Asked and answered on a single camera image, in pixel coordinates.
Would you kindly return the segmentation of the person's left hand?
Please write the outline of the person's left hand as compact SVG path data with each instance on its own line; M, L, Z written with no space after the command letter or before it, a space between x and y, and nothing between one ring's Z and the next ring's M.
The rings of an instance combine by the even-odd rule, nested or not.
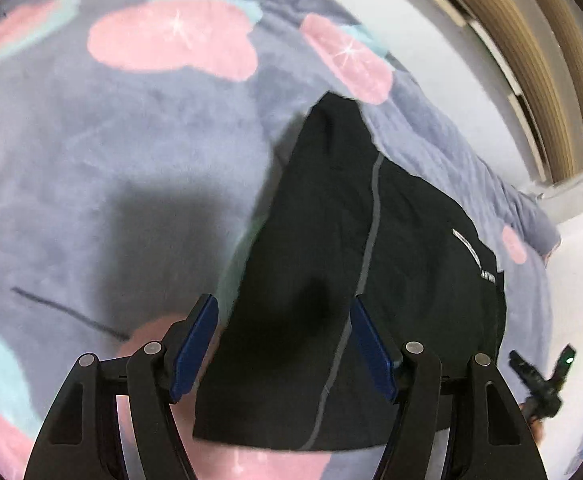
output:
M541 418L529 415L526 403L520 404L519 408L523 413L523 418L525 419L530 429L535 444L540 445L544 439L543 420Z

